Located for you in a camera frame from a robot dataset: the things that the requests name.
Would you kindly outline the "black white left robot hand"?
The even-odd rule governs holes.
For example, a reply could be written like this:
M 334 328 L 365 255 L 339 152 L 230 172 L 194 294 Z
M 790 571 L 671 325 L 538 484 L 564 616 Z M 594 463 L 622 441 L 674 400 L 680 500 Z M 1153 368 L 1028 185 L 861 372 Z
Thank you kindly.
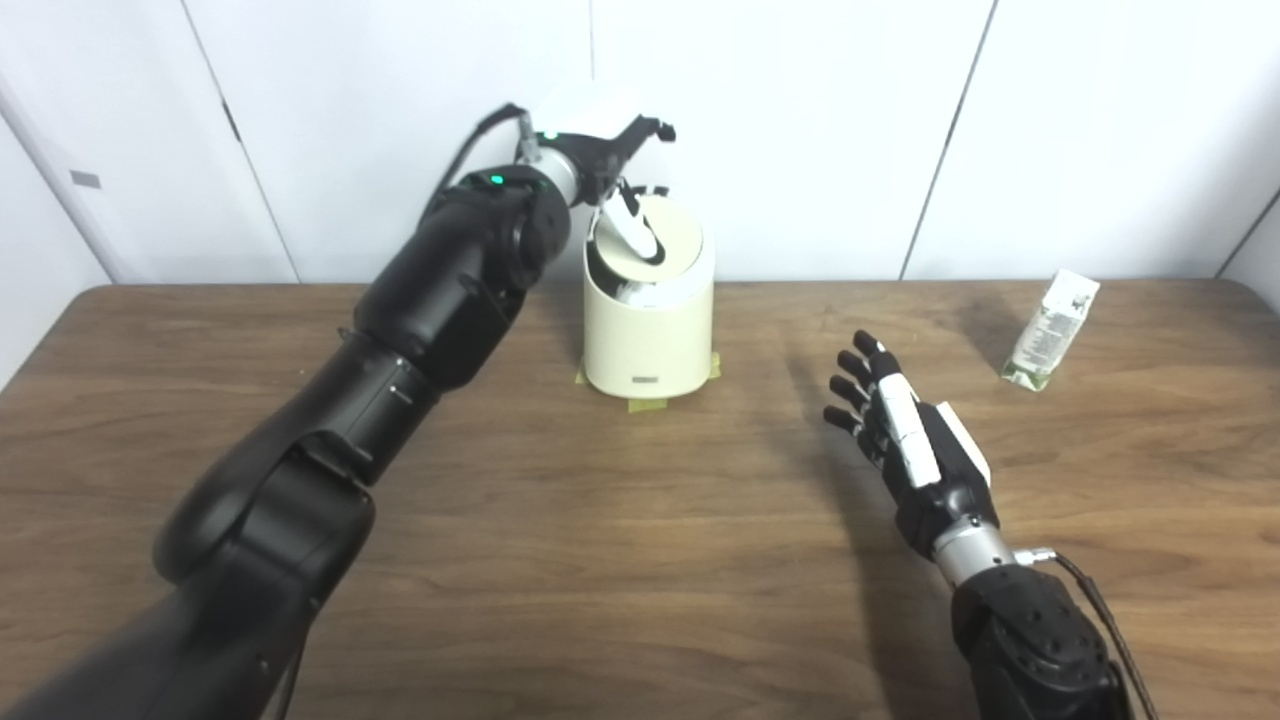
M 625 172 L 649 140 L 677 140 L 671 123 L 641 113 L 630 91 L 591 81 L 557 90 L 520 126 L 518 164 L 550 179 L 568 208 L 593 208 L 637 259 L 666 259 Z

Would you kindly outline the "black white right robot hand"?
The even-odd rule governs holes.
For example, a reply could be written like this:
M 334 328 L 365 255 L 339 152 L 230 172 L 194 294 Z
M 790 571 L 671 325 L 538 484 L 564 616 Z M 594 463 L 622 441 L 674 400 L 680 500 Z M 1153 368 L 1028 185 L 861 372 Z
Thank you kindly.
M 823 419 L 878 469 L 906 543 L 932 560 L 956 524 L 998 527 L 986 460 L 955 411 L 920 398 L 897 357 L 864 329 L 837 365 L 829 391 L 845 405 L 826 406 Z

